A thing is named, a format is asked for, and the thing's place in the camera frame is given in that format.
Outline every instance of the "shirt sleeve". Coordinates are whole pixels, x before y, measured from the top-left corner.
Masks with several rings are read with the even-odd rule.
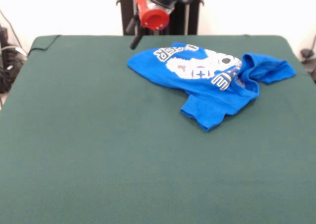
[[[245,54],[242,63],[248,65],[250,79],[266,84],[296,75],[295,70],[287,61],[278,60],[266,55]]]
[[[199,126],[208,132],[219,125],[225,115],[233,115],[237,111],[213,97],[191,94],[181,108],[181,113],[195,119]]]

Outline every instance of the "green cloth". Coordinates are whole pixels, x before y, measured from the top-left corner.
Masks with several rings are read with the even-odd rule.
[[[315,85],[277,36],[37,38],[0,112],[0,224],[314,224]],[[126,65],[195,44],[285,59],[216,129],[180,113],[187,95]]]

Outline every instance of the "red cylinder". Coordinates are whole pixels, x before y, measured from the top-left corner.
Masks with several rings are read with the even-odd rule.
[[[163,7],[150,0],[136,0],[139,9],[139,19],[144,28],[163,30],[169,24],[169,14]]]

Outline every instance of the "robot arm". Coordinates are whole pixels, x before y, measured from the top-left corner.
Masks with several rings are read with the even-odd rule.
[[[169,16],[177,2],[190,4],[193,0],[135,0],[137,12],[130,21],[126,31],[132,31],[135,26],[139,31],[131,44],[135,49],[144,35],[144,29],[161,31],[169,24]]]

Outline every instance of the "blue t-shirt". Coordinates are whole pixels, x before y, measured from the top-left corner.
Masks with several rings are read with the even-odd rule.
[[[183,43],[141,52],[127,64],[153,83],[184,90],[189,97],[181,112],[204,131],[257,98],[257,81],[269,84],[296,75],[288,62],[266,55],[247,53],[240,60]]]

